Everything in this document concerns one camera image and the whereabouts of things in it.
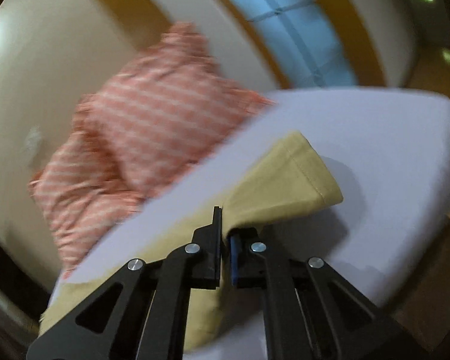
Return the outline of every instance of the pink striped pillow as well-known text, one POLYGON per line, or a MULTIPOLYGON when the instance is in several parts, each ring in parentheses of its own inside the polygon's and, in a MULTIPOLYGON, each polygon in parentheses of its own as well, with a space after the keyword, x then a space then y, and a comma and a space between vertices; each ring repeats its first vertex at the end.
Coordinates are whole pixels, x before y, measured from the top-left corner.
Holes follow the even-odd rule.
POLYGON ((78 106, 68 141, 29 183, 58 248, 65 277, 114 225, 140 210, 142 199, 119 177, 97 137, 83 130, 78 106))
POLYGON ((272 102, 217 74, 206 38, 177 23, 94 95, 85 128, 99 135, 120 173, 156 197, 272 102))

